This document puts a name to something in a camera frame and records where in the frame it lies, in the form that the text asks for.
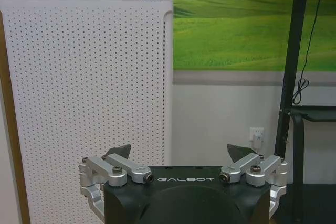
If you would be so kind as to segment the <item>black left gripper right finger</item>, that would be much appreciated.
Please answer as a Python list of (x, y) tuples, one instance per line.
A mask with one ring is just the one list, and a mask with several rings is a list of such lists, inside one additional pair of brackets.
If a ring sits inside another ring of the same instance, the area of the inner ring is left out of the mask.
[(287, 192), (287, 161), (276, 155), (264, 158), (249, 147), (233, 144), (228, 144), (227, 150), (233, 165), (221, 168), (219, 180), (223, 184), (232, 184), (239, 182), (244, 175), (246, 183), (254, 187), (269, 183), (269, 215), (273, 216), (279, 207), (281, 196)]

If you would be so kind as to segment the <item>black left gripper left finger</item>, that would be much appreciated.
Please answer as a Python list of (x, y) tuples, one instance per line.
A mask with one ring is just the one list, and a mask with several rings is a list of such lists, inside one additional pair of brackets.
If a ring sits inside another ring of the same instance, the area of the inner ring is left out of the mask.
[(102, 186), (123, 187), (128, 179), (137, 184), (153, 182), (153, 173), (148, 166), (137, 164), (128, 159), (131, 145), (113, 147), (101, 157), (89, 156), (79, 164), (80, 193), (88, 199), (93, 213), (105, 220)]

